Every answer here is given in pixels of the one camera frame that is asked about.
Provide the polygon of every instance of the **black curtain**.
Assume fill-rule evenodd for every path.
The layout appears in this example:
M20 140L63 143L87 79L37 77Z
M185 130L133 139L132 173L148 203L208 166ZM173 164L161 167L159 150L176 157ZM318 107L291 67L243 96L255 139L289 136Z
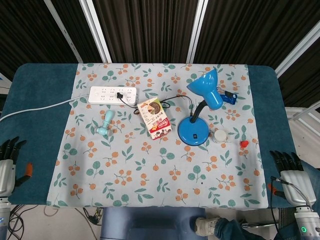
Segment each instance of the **black curtain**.
M185 63L198 0L94 0L114 63Z
M25 63L77 63L43 0L0 1L0 73Z
M279 78L287 107L308 108L320 101L320 38Z
M51 0L84 63L100 63L101 57L79 0Z
M275 69L319 20L319 0L209 0L194 63Z

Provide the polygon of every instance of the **desk lamp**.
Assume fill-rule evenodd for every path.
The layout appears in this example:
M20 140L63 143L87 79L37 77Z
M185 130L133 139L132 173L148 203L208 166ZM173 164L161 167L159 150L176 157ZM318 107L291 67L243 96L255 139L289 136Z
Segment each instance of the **desk lamp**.
M185 144L198 146L208 139L210 133L208 124L199 117L199 114L205 106L212 110L221 108L223 100L217 91L217 83L217 70L213 69L186 86L204 100L195 109L193 116L186 117L179 123L178 134Z

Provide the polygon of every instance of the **power outlet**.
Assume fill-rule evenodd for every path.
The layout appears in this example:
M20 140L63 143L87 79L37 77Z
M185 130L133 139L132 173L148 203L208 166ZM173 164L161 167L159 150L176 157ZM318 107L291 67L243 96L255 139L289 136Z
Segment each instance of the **power outlet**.
M128 105L136 105L138 91L135 87L127 86L92 86L88 102L90 104L123 105L117 98L117 93L123 95L122 100Z

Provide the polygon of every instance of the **floral tablecloth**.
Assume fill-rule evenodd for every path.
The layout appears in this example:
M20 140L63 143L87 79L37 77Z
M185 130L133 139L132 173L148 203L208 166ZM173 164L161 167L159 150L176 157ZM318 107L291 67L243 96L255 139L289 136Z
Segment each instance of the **floral tablecloth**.
M79 64L72 98L87 95L91 86L131 86L139 102L176 95L203 99L187 84L213 68L218 87L238 95L235 105L204 108L200 117L214 132L228 138L188 146L177 133L190 112L187 98L167 102L172 132L152 140L143 120L123 105L89 104L87 97L71 102L47 204L54 207L208 207L267 208L266 184L254 117L248 67L233 64ZM106 111L115 111L109 133L95 133ZM241 148L240 141L249 145Z

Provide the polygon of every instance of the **lamp neck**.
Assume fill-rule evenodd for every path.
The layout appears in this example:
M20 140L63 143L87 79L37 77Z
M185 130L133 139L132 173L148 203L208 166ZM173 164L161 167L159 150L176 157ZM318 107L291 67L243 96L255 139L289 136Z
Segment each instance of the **lamp neck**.
M194 115L192 116L190 122L193 124L197 118L199 117L200 112L202 111L202 109L207 106L207 103L205 100L203 100L202 102L200 102L200 104L196 107L195 111L194 111Z

